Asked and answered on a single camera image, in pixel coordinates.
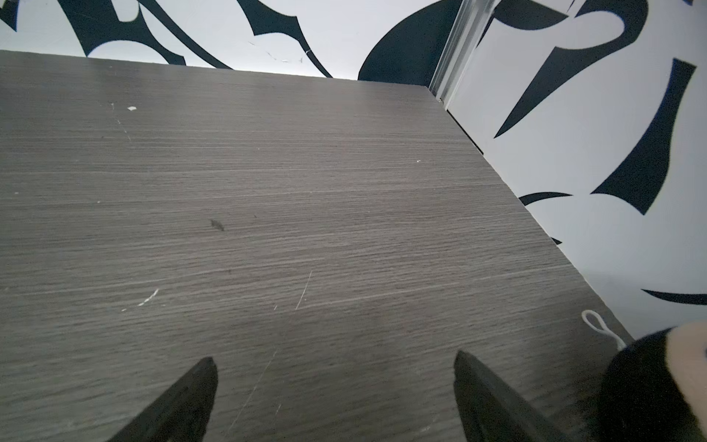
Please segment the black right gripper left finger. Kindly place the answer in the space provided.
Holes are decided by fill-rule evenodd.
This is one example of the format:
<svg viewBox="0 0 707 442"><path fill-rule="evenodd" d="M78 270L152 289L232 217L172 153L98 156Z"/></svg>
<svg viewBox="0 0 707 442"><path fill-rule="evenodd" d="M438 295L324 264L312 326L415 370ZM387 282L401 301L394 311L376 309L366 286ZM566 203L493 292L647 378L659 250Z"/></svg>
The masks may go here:
<svg viewBox="0 0 707 442"><path fill-rule="evenodd" d="M202 441L217 386L217 364L213 357L205 357L112 436L110 442Z"/></svg>

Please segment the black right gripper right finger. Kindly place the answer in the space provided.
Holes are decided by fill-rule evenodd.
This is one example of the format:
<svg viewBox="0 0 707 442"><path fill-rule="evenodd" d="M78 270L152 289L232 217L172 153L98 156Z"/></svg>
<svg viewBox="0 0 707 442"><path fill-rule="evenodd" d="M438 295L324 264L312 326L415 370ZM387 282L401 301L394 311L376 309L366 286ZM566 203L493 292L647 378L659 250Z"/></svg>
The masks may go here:
<svg viewBox="0 0 707 442"><path fill-rule="evenodd" d="M454 394L467 440L569 439L474 355L458 351L454 374Z"/></svg>

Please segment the plush doll toy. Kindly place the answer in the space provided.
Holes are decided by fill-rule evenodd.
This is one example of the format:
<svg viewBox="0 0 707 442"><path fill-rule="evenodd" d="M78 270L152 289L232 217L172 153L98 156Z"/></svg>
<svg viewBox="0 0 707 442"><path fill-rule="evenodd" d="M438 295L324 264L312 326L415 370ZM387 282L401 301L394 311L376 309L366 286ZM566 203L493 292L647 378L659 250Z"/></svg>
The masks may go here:
<svg viewBox="0 0 707 442"><path fill-rule="evenodd" d="M627 344L596 311L583 311L581 317L617 346L598 394L601 441L706 440L705 322Z"/></svg>

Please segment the aluminium cage frame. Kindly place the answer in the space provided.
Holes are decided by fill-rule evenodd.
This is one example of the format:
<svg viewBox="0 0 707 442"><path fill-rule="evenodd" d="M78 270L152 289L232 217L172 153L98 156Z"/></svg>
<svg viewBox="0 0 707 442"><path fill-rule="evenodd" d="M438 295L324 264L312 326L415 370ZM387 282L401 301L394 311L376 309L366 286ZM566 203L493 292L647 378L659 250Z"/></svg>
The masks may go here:
<svg viewBox="0 0 707 442"><path fill-rule="evenodd" d="M495 1L463 0L442 55L429 85L429 90L444 109L454 99L460 80L481 41L483 30L491 22Z"/></svg>

